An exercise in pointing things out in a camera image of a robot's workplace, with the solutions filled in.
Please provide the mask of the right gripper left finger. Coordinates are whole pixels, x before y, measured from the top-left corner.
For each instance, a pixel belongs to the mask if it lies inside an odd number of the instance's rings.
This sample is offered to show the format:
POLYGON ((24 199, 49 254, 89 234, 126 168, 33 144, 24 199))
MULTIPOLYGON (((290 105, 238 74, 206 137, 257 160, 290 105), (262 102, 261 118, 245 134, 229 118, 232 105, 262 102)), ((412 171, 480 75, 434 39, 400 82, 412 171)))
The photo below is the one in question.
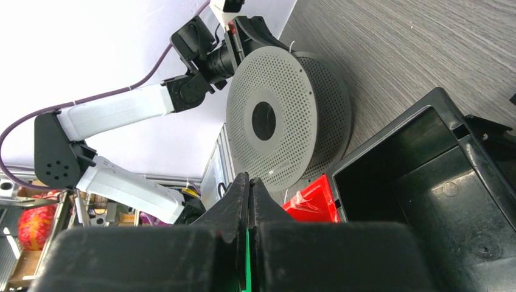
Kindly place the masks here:
POLYGON ((249 175, 195 222, 74 228, 47 253, 30 291, 244 291, 249 175))

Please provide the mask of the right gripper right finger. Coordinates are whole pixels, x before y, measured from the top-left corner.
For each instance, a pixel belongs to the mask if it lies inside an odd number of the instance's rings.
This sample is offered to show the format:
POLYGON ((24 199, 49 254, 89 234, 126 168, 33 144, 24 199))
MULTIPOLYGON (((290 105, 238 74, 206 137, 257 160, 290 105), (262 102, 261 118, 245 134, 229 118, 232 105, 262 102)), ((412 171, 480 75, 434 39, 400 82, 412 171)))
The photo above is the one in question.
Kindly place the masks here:
POLYGON ((259 178, 249 190, 253 291, 436 291, 413 233, 390 222, 294 220, 259 178))

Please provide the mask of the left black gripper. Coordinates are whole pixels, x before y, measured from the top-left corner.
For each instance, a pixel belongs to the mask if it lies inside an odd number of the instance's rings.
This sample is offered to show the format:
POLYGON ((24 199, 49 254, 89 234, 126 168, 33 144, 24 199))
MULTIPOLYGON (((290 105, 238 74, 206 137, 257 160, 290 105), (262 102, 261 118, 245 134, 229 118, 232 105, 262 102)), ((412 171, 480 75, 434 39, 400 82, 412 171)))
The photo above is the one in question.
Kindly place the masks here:
POLYGON ((184 75, 171 82, 189 81, 202 76, 211 86, 222 89, 247 55, 261 47, 288 50, 269 30, 261 16, 236 16, 228 22, 224 37, 219 40, 203 20, 196 16, 170 38, 171 45, 185 64, 184 75))

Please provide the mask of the grey perforated cable spool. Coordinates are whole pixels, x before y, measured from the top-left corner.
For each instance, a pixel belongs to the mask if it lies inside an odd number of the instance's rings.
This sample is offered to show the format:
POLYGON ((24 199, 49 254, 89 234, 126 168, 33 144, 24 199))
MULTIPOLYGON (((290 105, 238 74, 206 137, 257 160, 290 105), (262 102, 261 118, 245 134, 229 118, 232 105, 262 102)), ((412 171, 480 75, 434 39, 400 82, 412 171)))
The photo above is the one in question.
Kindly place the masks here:
POLYGON ((235 166, 279 192, 344 156, 352 133, 349 89, 317 54, 261 47, 232 79, 226 128, 235 166))

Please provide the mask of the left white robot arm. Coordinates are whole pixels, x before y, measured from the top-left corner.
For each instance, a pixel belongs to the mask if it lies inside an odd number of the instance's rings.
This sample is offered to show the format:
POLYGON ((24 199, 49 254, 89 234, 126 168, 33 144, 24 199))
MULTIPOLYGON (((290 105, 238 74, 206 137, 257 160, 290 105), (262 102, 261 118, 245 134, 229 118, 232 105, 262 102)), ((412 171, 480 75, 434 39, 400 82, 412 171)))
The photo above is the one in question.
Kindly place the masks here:
POLYGON ((199 17, 170 37, 170 47, 184 63, 184 74, 155 85, 124 89, 111 97, 59 106, 34 120, 36 177, 53 189, 101 195, 151 215, 165 224, 190 224, 205 213, 201 200, 121 167, 119 160, 99 154, 88 140, 105 139, 110 148, 123 146, 130 161, 151 149, 151 136, 129 135, 137 123, 182 113, 200 106, 205 97, 223 89, 251 52, 283 48, 261 16, 236 16, 224 23, 218 40, 199 17))

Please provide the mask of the green plastic bin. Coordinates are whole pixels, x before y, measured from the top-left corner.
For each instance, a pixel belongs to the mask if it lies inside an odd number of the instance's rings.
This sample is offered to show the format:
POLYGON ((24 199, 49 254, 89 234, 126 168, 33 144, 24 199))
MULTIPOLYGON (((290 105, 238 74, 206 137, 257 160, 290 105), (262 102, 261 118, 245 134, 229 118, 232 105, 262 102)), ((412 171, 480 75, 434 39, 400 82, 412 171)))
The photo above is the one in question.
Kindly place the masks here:
POLYGON ((243 292, 252 292, 252 275, 251 275, 251 239, 249 229, 246 231, 246 263, 245 263, 245 279, 246 288, 243 292))

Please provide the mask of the red plastic bin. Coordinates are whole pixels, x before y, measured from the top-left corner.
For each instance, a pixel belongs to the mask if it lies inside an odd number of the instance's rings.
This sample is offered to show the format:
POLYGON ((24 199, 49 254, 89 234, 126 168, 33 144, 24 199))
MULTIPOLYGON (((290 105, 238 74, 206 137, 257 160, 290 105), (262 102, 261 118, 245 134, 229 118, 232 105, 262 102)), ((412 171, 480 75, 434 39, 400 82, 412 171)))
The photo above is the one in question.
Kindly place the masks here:
POLYGON ((309 186, 296 192, 282 208, 296 221, 325 223, 341 221, 326 175, 320 176, 309 186))

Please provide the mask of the storage shelf with boxes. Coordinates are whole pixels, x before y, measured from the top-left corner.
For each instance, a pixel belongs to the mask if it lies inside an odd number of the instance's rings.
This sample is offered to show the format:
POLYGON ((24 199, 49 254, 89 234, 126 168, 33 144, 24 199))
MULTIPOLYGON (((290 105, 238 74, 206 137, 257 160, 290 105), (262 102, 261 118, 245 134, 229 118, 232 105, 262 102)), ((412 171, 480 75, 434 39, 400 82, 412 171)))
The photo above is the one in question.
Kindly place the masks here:
POLYGON ((139 211, 93 193, 40 192, 1 177, 1 291, 31 284, 57 235, 76 227, 137 226, 139 211))

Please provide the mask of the red patterned ball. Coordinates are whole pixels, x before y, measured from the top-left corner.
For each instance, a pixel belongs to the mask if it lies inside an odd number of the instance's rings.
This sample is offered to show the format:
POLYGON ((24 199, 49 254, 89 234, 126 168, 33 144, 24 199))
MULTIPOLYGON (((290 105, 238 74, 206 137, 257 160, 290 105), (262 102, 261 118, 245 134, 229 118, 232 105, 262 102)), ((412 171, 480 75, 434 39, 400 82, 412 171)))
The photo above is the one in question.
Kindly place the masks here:
POLYGON ((23 250, 40 251, 51 234, 57 203, 24 210, 18 223, 18 239, 23 250))

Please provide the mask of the black plastic bin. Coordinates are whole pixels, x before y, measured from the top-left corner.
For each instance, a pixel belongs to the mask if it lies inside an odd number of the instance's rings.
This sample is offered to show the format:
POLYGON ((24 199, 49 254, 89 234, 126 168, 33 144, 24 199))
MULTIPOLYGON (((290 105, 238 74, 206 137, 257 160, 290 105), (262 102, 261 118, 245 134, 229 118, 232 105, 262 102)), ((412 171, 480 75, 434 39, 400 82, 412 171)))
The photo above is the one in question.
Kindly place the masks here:
POLYGON ((447 291, 515 290, 515 134, 432 89, 327 171, 344 221, 411 228, 447 291))

